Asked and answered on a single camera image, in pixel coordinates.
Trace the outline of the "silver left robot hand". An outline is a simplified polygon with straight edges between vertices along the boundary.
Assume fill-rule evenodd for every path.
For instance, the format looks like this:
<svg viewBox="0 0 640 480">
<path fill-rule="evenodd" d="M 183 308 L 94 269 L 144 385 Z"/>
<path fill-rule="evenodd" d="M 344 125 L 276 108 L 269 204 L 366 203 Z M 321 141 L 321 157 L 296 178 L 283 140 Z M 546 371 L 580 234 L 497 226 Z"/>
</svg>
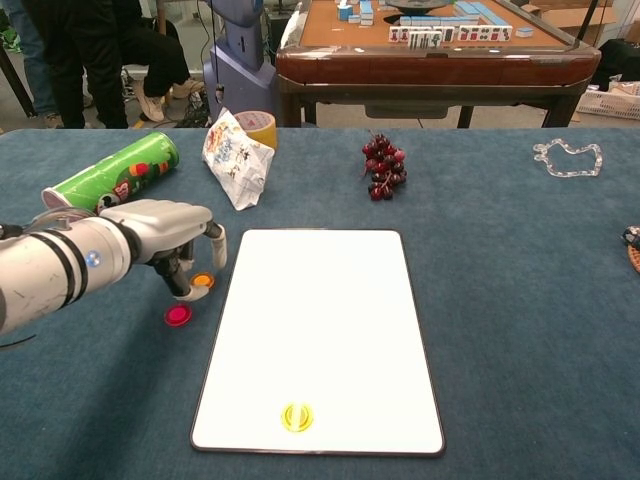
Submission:
<svg viewBox="0 0 640 480">
<path fill-rule="evenodd" d="M 207 207 L 143 199 L 105 209 L 99 216 L 114 223 L 125 235 L 131 247 L 131 262 L 153 267 L 180 302 L 195 302 L 209 292 L 205 286 L 192 285 L 187 278 L 196 238 L 205 236 L 210 240 L 216 269 L 226 265 L 226 230 L 214 221 Z"/>
</svg>

